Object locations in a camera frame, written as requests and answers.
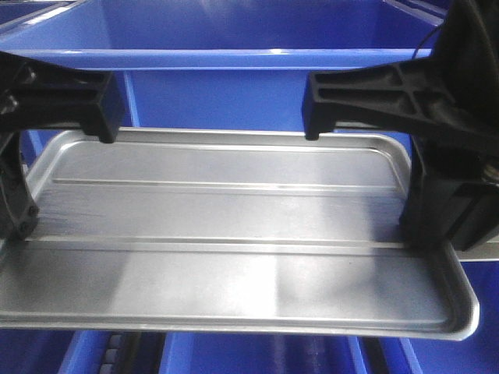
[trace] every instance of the black clamp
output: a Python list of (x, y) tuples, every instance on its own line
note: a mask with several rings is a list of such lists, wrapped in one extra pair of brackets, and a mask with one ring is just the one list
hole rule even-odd
[(498, 48), (499, 0), (456, 0), (430, 57), (309, 75), (307, 139), (338, 128), (411, 134), (400, 223), (416, 247), (447, 238), (466, 250), (499, 234)]
[(25, 129), (82, 129), (113, 143), (124, 114), (110, 72), (87, 72), (0, 52), (0, 238), (25, 238), (38, 207), (19, 151)]

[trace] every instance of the aluminum tray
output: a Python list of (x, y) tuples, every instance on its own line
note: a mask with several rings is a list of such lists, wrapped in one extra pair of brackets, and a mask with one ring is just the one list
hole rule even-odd
[(28, 175), (37, 229), (3, 246), (0, 326), (462, 339), (454, 251), (400, 242), (408, 176), (383, 136), (65, 132)]

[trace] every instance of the black cable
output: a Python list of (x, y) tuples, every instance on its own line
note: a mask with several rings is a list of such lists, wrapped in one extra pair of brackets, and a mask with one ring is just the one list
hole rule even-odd
[(433, 30), (431, 30), (421, 41), (420, 43), (418, 44), (418, 46), (416, 47), (416, 49), (414, 50), (414, 53), (412, 54), (412, 57), (411, 59), (413, 60), (414, 58), (416, 58), (416, 56), (418, 55), (418, 52), (419, 50), (421, 49), (421, 47), (428, 41), (428, 39), (430, 39), (439, 29), (442, 28), (442, 25), (443, 23), (441, 23), (440, 25), (436, 26)]

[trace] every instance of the black holder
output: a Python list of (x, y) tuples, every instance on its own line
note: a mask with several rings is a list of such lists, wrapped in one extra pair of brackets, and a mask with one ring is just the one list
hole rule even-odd
[(456, 0), (429, 58), (309, 75), (308, 140), (339, 128), (411, 134), (400, 222), (418, 248), (446, 238), (466, 250), (499, 234), (498, 46), (499, 0)]
[(87, 72), (0, 52), (0, 238), (28, 236), (38, 208), (19, 151), (25, 129), (82, 129), (113, 143), (124, 114), (110, 72)]

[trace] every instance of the silver tray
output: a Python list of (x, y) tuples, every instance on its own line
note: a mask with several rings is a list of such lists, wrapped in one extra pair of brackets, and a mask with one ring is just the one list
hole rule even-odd
[(409, 159), (383, 136), (64, 132), (4, 243), (0, 326), (462, 339), (478, 302), (452, 248), (398, 232)]

